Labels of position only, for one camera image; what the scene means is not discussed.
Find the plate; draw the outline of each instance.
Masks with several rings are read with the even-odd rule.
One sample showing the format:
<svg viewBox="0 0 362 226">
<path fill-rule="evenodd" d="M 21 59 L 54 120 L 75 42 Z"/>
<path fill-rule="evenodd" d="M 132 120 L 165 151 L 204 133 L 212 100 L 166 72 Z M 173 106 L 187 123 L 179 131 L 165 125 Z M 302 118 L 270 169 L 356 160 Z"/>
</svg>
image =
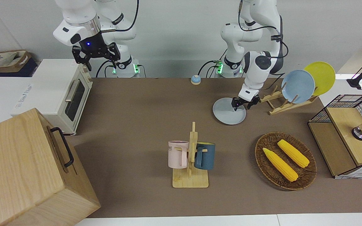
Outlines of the plate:
<svg viewBox="0 0 362 226">
<path fill-rule="evenodd" d="M 279 148 L 277 142 L 281 139 L 286 140 L 293 145 L 309 160 L 309 165 L 305 168 L 298 166 L 290 157 Z M 289 182 L 272 163 L 267 159 L 263 148 L 267 148 L 275 152 L 282 158 L 294 171 L 297 172 L 299 178 L 296 181 Z M 255 146 L 255 158 L 259 169 L 262 173 L 275 185 L 287 190 L 299 190 L 308 187 L 316 177 L 316 162 L 311 151 L 297 138 L 287 133 L 271 132 L 263 135 Z"/>
<path fill-rule="evenodd" d="M 311 74 L 305 70 L 294 70 L 290 72 L 282 81 L 282 87 L 284 83 L 287 83 L 283 88 L 283 96 L 292 102 L 294 97 L 298 95 L 294 101 L 295 104 L 306 102 L 311 98 L 315 89 L 315 82 Z"/>
<path fill-rule="evenodd" d="M 227 125 L 236 125 L 242 122 L 245 119 L 247 111 L 244 106 L 237 108 L 237 111 L 234 111 L 231 101 L 233 99 L 230 97 L 224 97 L 218 99 L 213 104 L 213 114 L 214 116 L 224 124 Z"/>
<path fill-rule="evenodd" d="M 332 88 L 333 84 L 335 84 L 336 73 L 328 63 L 321 61 L 310 63 L 304 70 L 314 78 L 315 86 L 317 87 L 313 93 L 314 96 L 326 93 Z"/>
</svg>

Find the blue plate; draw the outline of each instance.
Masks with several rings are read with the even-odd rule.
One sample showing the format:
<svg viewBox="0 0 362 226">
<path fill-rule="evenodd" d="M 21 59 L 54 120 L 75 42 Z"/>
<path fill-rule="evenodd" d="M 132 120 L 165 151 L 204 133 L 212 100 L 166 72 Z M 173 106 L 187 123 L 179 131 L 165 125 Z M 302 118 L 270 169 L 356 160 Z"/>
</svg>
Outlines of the blue plate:
<svg viewBox="0 0 362 226">
<path fill-rule="evenodd" d="M 282 87 L 284 83 L 287 84 L 283 88 L 282 93 L 288 101 L 292 102 L 296 95 L 299 96 L 294 101 L 295 104 L 306 102 L 314 93 L 314 79 L 311 74 L 305 70 L 295 70 L 290 72 L 283 79 Z"/>
</svg>

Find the yellow plate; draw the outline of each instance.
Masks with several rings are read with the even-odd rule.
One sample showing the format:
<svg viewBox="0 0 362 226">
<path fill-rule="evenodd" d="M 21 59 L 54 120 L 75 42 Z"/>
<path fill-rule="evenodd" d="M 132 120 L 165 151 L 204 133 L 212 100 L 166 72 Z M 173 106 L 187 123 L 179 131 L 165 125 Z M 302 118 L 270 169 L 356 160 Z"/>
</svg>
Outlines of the yellow plate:
<svg viewBox="0 0 362 226">
<path fill-rule="evenodd" d="M 336 74 L 332 66 L 325 62 L 310 63 L 304 68 L 315 81 L 313 96 L 319 96 L 329 91 L 335 83 Z"/>
</svg>

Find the mug handle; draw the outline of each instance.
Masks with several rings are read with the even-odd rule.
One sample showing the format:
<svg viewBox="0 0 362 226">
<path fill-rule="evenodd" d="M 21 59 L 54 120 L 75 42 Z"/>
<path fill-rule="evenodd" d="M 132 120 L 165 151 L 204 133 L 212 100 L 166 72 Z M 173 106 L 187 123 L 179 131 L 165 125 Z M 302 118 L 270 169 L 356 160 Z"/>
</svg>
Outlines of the mug handle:
<svg viewBox="0 0 362 226">
<path fill-rule="evenodd" d="M 182 154 L 181 154 L 181 167 L 187 167 L 188 160 L 187 160 L 187 148 L 181 147 Z"/>
<path fill-rule="evenodd" d="M 197 152 L 197 156 L 195 159 L 195 163 L 197 168 L 201 168 L 202 167 L 202 150 L 204 148 L 203 147 L 198 147 L 198 152 Z"/>
</svg>

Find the oven door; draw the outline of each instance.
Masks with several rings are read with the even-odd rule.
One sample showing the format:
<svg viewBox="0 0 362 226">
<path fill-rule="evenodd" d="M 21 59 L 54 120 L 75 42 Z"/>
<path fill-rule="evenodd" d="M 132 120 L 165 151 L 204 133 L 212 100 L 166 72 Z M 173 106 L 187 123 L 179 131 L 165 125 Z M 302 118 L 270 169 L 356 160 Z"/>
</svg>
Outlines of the oven door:
<svg viewBox="0 0 362 226">
<path fill-rule="evenodd" d="M 76 76 L 76 79 L 72 81 L 72 85 L 64 100 L 65 104 L 61 115 L 65 123 L 71 128 L 71 131 L 65 131 L 65 133 L 75 133 L 87 96 L 89 95 L 89 90 L 85 79 L 79 73 L 79 76 Z"/>
</svg>

